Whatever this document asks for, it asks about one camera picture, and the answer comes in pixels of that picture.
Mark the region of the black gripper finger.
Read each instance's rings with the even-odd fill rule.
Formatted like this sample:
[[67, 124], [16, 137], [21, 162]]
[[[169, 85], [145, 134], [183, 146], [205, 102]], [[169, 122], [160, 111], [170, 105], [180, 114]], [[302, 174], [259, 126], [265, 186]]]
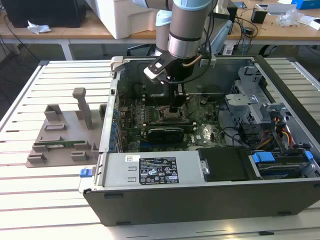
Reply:
[[178, 85], [169, 84], [168, 89], [169, 89], [169, 100], [170, 100], [169, 112], [176, 113], [178, 111], [178, 107], [176, 106], [177, 96], [179, 95]]
[[181, 107], [186, 101], [187, 94], [183, 84], [178, 84], [174, 92], [174, 106]]

